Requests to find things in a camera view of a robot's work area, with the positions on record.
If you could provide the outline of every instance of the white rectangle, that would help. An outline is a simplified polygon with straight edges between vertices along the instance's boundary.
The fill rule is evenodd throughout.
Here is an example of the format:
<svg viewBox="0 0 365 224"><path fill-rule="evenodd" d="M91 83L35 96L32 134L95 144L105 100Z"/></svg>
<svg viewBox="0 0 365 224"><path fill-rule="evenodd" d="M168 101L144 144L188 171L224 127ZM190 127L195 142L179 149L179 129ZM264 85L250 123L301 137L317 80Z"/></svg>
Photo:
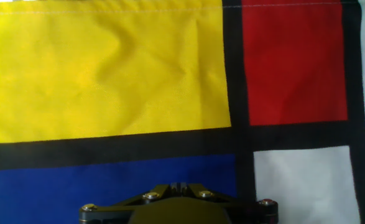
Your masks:
<svg viewBox="0 0 365 224"><path fill-rule="evenodd" d="M360 223L349 147L254 153L257 199L279 204L280 224Z"/></svg>

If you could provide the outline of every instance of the stitching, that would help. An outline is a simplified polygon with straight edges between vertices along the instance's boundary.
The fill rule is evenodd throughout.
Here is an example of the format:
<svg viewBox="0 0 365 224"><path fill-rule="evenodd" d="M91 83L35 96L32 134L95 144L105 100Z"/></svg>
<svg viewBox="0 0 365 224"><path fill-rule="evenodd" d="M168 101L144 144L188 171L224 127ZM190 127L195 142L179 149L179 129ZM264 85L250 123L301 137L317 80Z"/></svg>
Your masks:
<svg viewBox="0 0 365 224"><path fill-rule="evenodd" d="M188 9L154 9L154 10L120 10L120 11L27 11L27 12L0 12L0 16L6 15L23 15L23 14L106 14L106 13L148 13L148 12L175 12L175 11L200 11L212 9L234 9L244 7L279 7L279 6L314 6L314 5L333 5L333 4L358 4L358 2L305 2L291 4L253 4L243 6L214 6L214 7L197 7Z"/></svg>

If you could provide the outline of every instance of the black line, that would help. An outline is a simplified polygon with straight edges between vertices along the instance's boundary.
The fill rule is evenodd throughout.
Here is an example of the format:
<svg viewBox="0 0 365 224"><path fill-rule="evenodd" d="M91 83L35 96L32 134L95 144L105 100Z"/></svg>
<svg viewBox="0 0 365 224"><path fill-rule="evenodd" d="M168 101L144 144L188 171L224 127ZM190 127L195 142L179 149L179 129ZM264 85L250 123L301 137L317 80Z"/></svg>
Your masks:
<svg viewBox="0 0 365 224"><path fill-rule="evenodd" d="M349 148L356 200L365 223L365 115L361 58L360 4L342 4L344 69L348 100Z"/></svg>
<svg viewBox="0 0 365 224"><path fill-rule="evenodd" d="M232 154L231 128L0 144L0 170Z"/></svg>
<svg viewBox="0 0 365 224"><path fill-rule="evenodd" d="M240 0L224 0L223 6L241 6ZM254 154L247 139L249 112L246 74L244 73L243 20L241 7L223 10L223 35L229 113L236 144L236 187L238 197L256 200Z"/></svg>
<svg viewBox="0 0 365 224"><path fill-rule="evenodd" d="M252 173L252 150L344 146L348 144L346 131L347 122L329 122L255 126L251 128L249 137L242 136L233 128L219 128L7 143L0 144L0 170L236 153L236 174L241 181L240 186L247 187L253 184L249 181ZM243 190L241 195L251 195L251 192L252 189Z"/></svg>
<svg viewBox="0 0 365 224"><path fill-rule="evenodd" d="M348 145L348 122L253 126L250 135L254 151L345 146Z"/></svg>

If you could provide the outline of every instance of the mondrian-style fabric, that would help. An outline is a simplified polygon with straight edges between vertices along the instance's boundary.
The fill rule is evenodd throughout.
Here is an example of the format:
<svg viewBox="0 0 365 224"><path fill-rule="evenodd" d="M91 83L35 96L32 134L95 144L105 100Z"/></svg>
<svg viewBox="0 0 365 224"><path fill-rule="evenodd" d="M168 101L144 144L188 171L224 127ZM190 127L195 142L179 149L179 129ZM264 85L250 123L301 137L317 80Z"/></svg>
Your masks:
<svg viewBox="0 0 365 224"><path fill-rule="evenodd" d="M365 223L365 1L0 2L0 224L171 182Z"/></svg>

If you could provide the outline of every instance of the yellow fabric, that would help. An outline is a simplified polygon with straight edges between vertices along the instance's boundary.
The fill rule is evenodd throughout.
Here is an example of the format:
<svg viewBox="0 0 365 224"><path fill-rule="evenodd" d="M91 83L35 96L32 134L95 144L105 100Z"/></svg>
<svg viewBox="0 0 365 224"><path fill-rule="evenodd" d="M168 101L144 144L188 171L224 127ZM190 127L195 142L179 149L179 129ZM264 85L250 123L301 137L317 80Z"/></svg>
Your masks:
<svg viewBox="0 0 365 224"><path fill-rule="evenodd" d="M221 0L0 3L0 142L230 126Z"/></svg>

